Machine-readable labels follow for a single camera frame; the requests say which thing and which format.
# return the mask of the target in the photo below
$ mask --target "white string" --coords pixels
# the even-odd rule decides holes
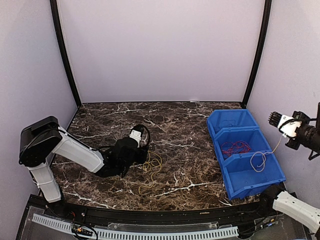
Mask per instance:
[[[279,140],[278,144],[275,146],[275,148],[274,148],[274,150],[273,150],[272,152],[265,152],[265,153],[263,153],[263,152],[261,152],[261,151],[256,151],[256,152],[252,155],[252,157],[250,158],[250,164],[251,164],[251,167],[253,168],[253,170],[255,170],[257,173],[261,173],[261,172],[265,169],[266,160],[267,160],[266,155],[268,155],[268,154],[273,154],[273,153],[276,151],[276,149],[277,149],[277,148],[279,147],[279,145],[280,145],[281,139],[282,139],[282,135],[281,135],[281,137],[280,137],[280,140]],[[263,166],[263,168],[262,168],[261,170],[257,170],[257,169],[254,167],[254,165],[252,164],[252,159],[254,158],[254,156],[255,156],[256,154],[261,154],[261,156],[262,156],[262,163],[261,163],[259,166],[257,166],[258,168],[260,168],[260,167]]]

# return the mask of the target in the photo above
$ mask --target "brown marble surface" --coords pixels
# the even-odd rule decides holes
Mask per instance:
[[[162,170],[151,174],[132,166],[124,178],[100,178],[61,156],[51,169],[67,202],[86,206],[139,211],[181,211],[250,203],[228,200],[206,119],[215,109],[239,109],[238,103],[131,102],[89,103],[80,107],[69,132],[96,148],[114,145],[136,124],[151,132],[150,151],[162,157]]]

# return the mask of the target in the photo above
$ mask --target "yellow rope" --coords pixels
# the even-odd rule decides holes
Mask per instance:
[[[141,185],[139,186],[139,194],[140,195],[145,195],[145,194],[141,194],[141,188],[147,188],[147,189],[151,189],[154,187],[155,185],[155,181],[154,181],[154,175],[156,173],[159,173],[162,169],[162,158],[161,156],[159,156],[158,154],[156,154],[155,152],[153,151],[148,151],[149,153],[149,159],[148,161],[146,161],[143,165],[142,165],[142,169],[143,171],[145,171],[146,173],[150,172],[152,170],[152,168],[159,168],[157,171],[154,171],[152,174],[151,174],[151,181],[152,181],[152,184],[149,186],[149,185]],[[150,154],[154,154],[156,155],[157,157],[159,157],[159,159],[157,158],[153,158],[151,160],[151,155]]]

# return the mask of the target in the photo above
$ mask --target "white wall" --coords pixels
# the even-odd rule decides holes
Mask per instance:
[[[320,102],[320,2],[272,2],[269,27],[248,109],[272,146],[280,139],[269,125],[273,111],[292,115],[295,110],[315,118]],[[289,191],[320,208],[320,158],[308,160],[310,150],[298,151],[283,141],[275,152]]]
[[[83,102],[242,101],[263,0],[60,0]]]
[[[18,164],[21,130],[47,116],[64,127],[76,111],[48,0],[0,1],[0,240],[15,239],[37,188]]]

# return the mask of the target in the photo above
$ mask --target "blue storage box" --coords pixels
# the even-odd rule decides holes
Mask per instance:
[[[252,168],[250,164],[252,155],[253,153],[235,154],[223,167],[223,180],[230,200],[260,194],[272,184],[286,180],[273,153],[266,155],[262,172],[256,172]],[[252,164],[257,170],[262,169],[258,167],[262,162],[261,154],[256,154],[252,159]]]
[[[207,125],[212,139],[224,128],[259,127],[247,109],[214,110]]]
[[[228,150],[231,147],[231,143],[238,141],[246,142],[251,150],[249,153],[267,151],[271,152],[271,148],[261,132],[257,127],[234,127],[222,129],[219,134],[215,136],[213,141],[216,157],[220,163],[220,166],[224,166],[227,155],[223,154],[223,150]]]

